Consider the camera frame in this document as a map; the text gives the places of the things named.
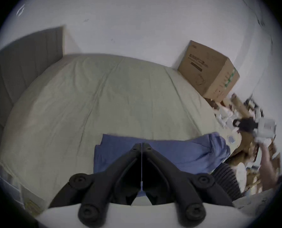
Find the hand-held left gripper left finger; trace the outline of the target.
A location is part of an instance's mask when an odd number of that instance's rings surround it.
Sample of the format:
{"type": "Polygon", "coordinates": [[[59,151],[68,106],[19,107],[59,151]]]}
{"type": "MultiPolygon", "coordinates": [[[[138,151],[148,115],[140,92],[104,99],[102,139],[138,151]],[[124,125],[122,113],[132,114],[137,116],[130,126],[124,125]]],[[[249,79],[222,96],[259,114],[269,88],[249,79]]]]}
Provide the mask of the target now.
{"type": "Polygon", "coordinates": [[[130,205],[141,190],[142,144],[137,143],[105,171],[71,176],[49,209],[80,204],[77,216],[82,224],[103,225],[110,202],[130,205]]]}

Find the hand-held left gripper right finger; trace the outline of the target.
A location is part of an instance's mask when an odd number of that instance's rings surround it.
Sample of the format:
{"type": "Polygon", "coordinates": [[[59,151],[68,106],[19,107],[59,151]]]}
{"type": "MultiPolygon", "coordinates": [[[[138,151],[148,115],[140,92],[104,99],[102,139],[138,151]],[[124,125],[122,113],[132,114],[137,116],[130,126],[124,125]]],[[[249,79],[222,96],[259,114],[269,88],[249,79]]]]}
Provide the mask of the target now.
{"type": "Polygon", "coordinates": [[[184,227],[195,227],[204,221],[204,203],[233,207],[231,198],[213,176],[179,170],[148,143],[143,143],[143,191],[153,205],[174,202],[179,223],[184,227]]]}

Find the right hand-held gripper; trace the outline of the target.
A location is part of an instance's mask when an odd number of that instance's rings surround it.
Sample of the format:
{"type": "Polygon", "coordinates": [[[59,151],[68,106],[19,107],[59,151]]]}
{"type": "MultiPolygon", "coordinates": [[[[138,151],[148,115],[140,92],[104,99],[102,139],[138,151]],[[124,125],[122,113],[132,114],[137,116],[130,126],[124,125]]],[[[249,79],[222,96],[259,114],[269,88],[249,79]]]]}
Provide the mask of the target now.
{"type": "Polygon", "coordinates": [[[241,118],[233,120],[232,125],[240,132],[251,133],[255,143],[265,143],[268,139],[274,140],[276,137],[276,122],[272,119],[241,118]]]}

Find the person's right hand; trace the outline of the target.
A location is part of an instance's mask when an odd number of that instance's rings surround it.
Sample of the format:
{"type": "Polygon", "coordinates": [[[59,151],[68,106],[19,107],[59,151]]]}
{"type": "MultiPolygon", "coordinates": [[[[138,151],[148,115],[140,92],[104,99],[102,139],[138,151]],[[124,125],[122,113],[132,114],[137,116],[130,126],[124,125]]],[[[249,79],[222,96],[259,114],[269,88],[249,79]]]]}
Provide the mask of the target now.
{"type": "Polygon", "coordinates": [[[269,160],[270,159],[270,155],[269,155],[269,149],[268,147],[270,146],[270,144],[272,143],[271,139],[265,139],[264,141],[259,141],[257,142],[260,150],[261,150],[261,156],[262,159],[265,160],[269,160]]]}

